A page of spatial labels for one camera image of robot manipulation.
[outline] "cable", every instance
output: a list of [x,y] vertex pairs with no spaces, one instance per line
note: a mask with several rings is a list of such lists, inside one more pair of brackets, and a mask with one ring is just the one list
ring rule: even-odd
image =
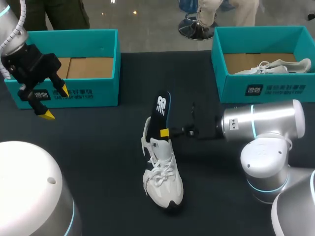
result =
[[[20,0],[20,4],[21,4],[21,16],[20,16],[19,22],[16,25],[13,32],[9,35],[9,37],[0,45],[0,55],[2,55],[3,50],[6,48],[6,46],[20,33],[20,31],[23,28],[23,24],[24,24],[25,18],[26,18],[25,0]],[[10,73],[3,66],[1,60],[0,60],[0,72],[5,79],[9,79],[9,80],[11,79]]]

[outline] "white sneaker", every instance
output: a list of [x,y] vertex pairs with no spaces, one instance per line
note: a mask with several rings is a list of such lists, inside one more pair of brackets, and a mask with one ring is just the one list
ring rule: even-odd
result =
[[259,66],[252,68],[250,70],[244,70],[235,75],[258,75],[258,74],[288,74],[287,67],[279,65],[277,67],[271,68],[270,63],[267,61],[262,61]]
[[270,68],[277,66],[285,66],[289,73],[307,73],[312,66],[312,61],[308,58],[301,60],[300,62],[287,62],[281,59],[270,63]]
[[150,139],[146,142],[147,130],[151,118],[146,121],[142,151],[147,160],[147,167],[143,175],[143,188],[147,195],[162,208],[175,208],[183,200],[183,182],[177,170],[171,140]]

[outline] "trousers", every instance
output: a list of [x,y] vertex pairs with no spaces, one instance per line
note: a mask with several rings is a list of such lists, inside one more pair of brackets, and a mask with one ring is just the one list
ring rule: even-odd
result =
[[[197,18],[201,26],[209,27],[223,0],[198,0]],[[236,26],[254,26],[259,0],[230,0],[235,9]]]
[[[19,0],[6,0],[17,18],[20,17]],[[89,29],[90,23],[82,0],[25,0],[27,31],[47,30],[46,14],[54,30]]]

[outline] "black insole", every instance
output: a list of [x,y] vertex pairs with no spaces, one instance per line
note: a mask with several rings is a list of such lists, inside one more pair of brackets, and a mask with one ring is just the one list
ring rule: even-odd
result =
[[147,132],[147,142],[150,138],[168,140],[169,137],[161,137],[160,131],[168,128],[168,115],[171,106],[171,94],[168,91],[159,91],[154,99],[151,121]]

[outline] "black table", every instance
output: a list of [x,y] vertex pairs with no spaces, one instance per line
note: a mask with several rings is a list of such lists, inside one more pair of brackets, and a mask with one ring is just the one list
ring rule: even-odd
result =
[[[123,54],[117,108],[53,109],[57,119],[46,121],[18,110],[1,84],[0,141],[26,141],[52,154],[80,209],[85,236],[273,236],[271,206],[254,199],[241,169],[245,144],[174,140],[185,207],[170,216],[146,197],[140,138],[160,89],[172,95],[171,126],[190,121],[193,101],[220,112],[210,52]],[[315,105],[303,107],[307,131],[294,141],[290,164],[315,168]]]

